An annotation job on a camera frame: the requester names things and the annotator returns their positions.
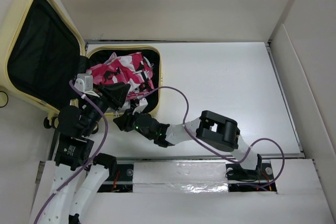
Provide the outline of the pink camouflage shorts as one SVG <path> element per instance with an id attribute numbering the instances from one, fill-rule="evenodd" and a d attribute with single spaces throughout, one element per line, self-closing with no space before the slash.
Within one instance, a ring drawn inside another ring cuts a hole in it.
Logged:
<path id="1" fill-rule="evenodd" d="M 154 89 L 153 65 L 141 52 L 126 56 L 118 56 L 114 52 L 107 61 L 87 69 L 86 73 L 93 76 L 96 85 L 129 84 L 128 100 L 137 99 Z"/>

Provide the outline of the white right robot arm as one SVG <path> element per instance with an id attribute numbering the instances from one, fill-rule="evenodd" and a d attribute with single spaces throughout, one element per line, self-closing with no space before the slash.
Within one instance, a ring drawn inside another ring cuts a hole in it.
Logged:
<path id="1" fill-rule="evenodd" d="M 113 119 L 120 131 L 137 131 L 159 147 L 167 148 L 194 140 L 211 151 L 231 153 L 232 163 L 227 167 L 227 178 L 252 183 L 262 178 L 261 156 L 244 141 L 235 120 L 211 111 L 182 124 L 163 124 L 148 113 L 127 109 Z"/>

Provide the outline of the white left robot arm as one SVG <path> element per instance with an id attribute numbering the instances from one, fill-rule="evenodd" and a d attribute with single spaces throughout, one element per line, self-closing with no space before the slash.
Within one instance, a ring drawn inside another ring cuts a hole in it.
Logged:
<path id="1" fill-rule="evenodd" d="M 80 223 L 99 187 L 117 175 L 117 160 L 101 153 L 109 130 L 107 109 L 123 106 L 129 84 L 89 88 L 70 81 L 85 107 L 68 105 L 58 115 L 59 144 L 50 195 L 34 223 Z"/>

